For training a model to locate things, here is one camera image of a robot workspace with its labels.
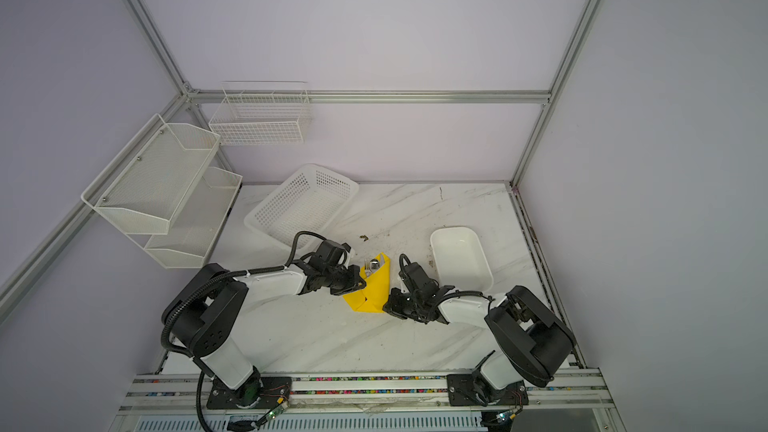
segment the white plastic basket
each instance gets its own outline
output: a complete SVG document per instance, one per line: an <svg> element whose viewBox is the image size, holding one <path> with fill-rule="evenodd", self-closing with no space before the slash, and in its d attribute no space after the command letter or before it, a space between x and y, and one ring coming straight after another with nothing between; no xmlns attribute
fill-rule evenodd
<svg viewBox="0 0 768 432"><path fill-rule="evenodd" d="M312 122L304 82L222 82L209 122L226 146L302 143Z"/></svg>
<svg viewBox="0 0 768 432"><path fill-rule="evenodd" d="M297 170L245 216L245 225L259 236L290 250L293 236L308 230L321 234L348 206L360 186L347 177L324 167L308 164ZM299 238L296 256L300 257L317 242Z"/></svg>
<svg viewBox="0 0 768 432"><path fill-rule="evenodd" d="M159 116L149 123L157 121L159 129L106 192L89 201L97 178L81 195L126 235L168 234L219 149L216 133Z"/></svg>
<svg viewBox="0 0 768 432"><path fill-rule="evenodd" d="M203 267L242 180L208 167L168 234L152 235L143 249L166 268Z"/></svg>

